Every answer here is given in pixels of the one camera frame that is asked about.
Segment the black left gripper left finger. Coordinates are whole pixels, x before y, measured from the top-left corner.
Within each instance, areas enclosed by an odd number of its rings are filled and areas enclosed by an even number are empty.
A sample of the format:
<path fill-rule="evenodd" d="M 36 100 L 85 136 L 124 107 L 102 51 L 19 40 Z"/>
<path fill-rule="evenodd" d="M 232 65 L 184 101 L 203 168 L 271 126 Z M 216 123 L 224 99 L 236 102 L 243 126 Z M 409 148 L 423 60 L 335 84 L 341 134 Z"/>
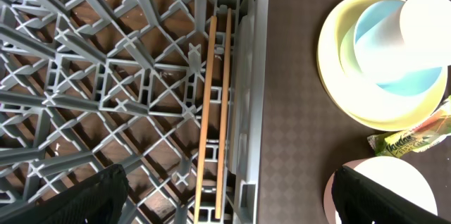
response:
<path fill-rule="evenodd" d="M 36 205 L 1 218 L 7 224 L 117 224 L 129 193 L 122 165 L 97 174 Z"/>

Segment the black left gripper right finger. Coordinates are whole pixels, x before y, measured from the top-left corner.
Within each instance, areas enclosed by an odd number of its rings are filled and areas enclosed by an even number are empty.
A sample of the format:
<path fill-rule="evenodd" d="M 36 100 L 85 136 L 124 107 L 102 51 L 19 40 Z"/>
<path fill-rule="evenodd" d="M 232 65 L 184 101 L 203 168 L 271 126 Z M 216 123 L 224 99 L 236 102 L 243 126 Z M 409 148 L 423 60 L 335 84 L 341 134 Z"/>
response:
<path fill-rule="evenodd" d="M 450 224 L 348 166 L 334 172 L 331 194 L 343 224 Z"/>

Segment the pink bowl with food scraps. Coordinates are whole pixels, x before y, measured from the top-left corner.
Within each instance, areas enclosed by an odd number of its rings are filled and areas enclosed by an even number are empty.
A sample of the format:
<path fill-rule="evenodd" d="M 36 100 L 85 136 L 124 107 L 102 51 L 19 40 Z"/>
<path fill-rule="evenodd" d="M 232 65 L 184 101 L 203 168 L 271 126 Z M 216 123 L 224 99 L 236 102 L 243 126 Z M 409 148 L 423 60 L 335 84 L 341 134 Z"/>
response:
<path fill-rule="evenodd" d="M 408 162 L 395 157 L 379 156 L 350 161 L 342 166 L 350 167 L 402 198 L 439 216 L 437 203 L 430 185 L 425 177 Z M 331 194 L 333 177 L 334 173 L 325 187 L 323 210 L 329 223 L 342 223 L 338 212 L 335 210 Z"/>

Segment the yellow orange snack wrapper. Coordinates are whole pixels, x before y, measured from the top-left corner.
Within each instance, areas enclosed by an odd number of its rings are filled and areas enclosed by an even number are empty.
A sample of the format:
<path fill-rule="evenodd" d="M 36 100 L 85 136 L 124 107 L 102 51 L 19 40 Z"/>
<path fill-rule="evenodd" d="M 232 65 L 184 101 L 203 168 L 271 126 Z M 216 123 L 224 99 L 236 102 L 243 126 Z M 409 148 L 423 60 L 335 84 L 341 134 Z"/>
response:
<path fill-rule="evenodd" d="M 450 97 L 423 123 L 412 129 L 367 137 L 377 156 L 400 158 L 406 153 L 423 152 L 450 136 Z"/>

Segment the wooden chopstick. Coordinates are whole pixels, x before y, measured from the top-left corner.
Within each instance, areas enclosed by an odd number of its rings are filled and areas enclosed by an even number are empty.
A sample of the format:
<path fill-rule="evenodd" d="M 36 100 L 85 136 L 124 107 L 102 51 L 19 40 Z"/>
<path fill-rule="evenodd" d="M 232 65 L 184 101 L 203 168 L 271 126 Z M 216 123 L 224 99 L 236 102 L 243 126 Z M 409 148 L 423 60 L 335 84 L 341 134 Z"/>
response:
<path fill-rule="evenodd" d="M 197 164 L 197 183 L 195 190 L 195 201 L 194 201 L 194 224 L 199 223 L 199 212 L 202 197 L 202 183 L 204 178 L 204 164 L 206 155 L 206 140 L 208 132 L 209 123 L 209 108 L 211 100 L 211 82 L 213 76 L 214 68 L 214 47 L 216 42 L 216 27 L 217 27 L 217 17 L 213 15 L 211 17 L 210 28 L 209 28 L 209 43 L 207 50 L 206 59 L 206 73 L 204 81 L 204 96 L 202 105 L 202 121 L 201 129 L 199 135 L 199 151 L 198 151 L 198 164 Z"/>
<path fill-rule="evenodd" d="M 223 84 L 221 92 L 221 120 L 218 148 L 218 175 L 216 180 L 215 218 L 221 219 L 223 209 L 224 169 L 226 159 L 226 135 L 228 123 L 228 94 L 230 81 L 230 47 L 232 33 L 232 9 L 227 12 L 225 49 L 223 57 Z"/>

